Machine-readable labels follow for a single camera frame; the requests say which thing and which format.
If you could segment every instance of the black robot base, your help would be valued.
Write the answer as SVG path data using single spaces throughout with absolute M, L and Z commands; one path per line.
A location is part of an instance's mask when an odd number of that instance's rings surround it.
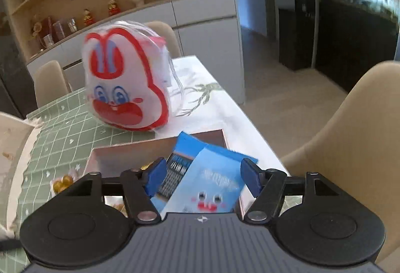
M 256 200 L 243 220 L 235 213 L 161 220 L 149 197 L 164 176 L 162 158 L 120 177 L 83 176 L 23 222 L 25 272 L 382 272 L 374 261 L 383 223 L 319 173 L 288 177 L 244 159 L 241 176 Z M 104 195 L 122 195 L 128 217 Z M 303 202 L 279 216 L 288 195 Z

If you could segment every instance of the beige chair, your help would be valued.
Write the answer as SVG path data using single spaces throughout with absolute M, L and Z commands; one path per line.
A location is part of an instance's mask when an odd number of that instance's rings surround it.
M 182 56 L 177 37 L 170 25 L 161 21 L 146 22 L 145 25 L 154 30 L 161 37 L 165 38 L 169 55 L 172 59 Z
M 376 213 L 386 229 L 376 262 L 400 272 L 400 63 L 370 69 L 326 126 L 281 161 L 293 176 L 320 172 Z
M 36 71 L 34 85 L 37 107 L 42 107 L 72 91 L 63 68 L 55 60 L 47 62 Z

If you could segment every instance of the bunny face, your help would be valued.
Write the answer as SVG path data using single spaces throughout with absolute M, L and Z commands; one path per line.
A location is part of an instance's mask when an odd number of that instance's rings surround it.
M 209 197 L 205 192 L 201 191 L 197 194 L 197 197 L 192 196 L 191 201 L 197 203 L 197 210 L 202 213 L 215 213 L 219 211 L 219 208 L 225 209 L 226 207 L 225 203 L 223 203 L 223 197 L 219 193 Z
M 87 100 L 106 123 L 147 131 L 167 122 L 166 92 L 155 84 L 145 51 L 129 31 L 88 34 L 83 64 Z

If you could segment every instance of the bunny-shaped container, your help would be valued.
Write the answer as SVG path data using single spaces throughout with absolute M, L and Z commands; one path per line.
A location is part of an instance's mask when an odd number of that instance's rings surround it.
M 89 110 L 131 131 L 165 125 L 170 60 L 165 40 L 140 23 L 118 21 L 87 34 L 82 61 Z

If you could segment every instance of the blue snack package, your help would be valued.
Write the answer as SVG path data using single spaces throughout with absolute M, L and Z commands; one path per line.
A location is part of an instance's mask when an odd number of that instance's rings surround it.
M 227 158 L 239 161 L 239 163 L 245 157 L 250 158 L 254 163 L 258 162 L 258 160 L 253 157 L 228 150 L 222 146 L 205 143 L 194 136 L 181 132 L 177 137 L 175 148 L 167 160 L 167 175 L 158 189 L 158 193 L 161 196 L 166 199 L 169 199 L 172 196 L 183 176 L 189 169 L 193 159 L 204 148 Z
M 167 204 L 166 201 L 158 198 L 157 196 L 152 197 L 150 199 L 150 201 L 153 203 L 153 205 L 157 209 L 158 213 L 160 213 L 164 209 L 165 205 Z
M 167 212 L 230 212 L 245 186 L 241 159 L 203 148 L 160 213 L 161 217 Z

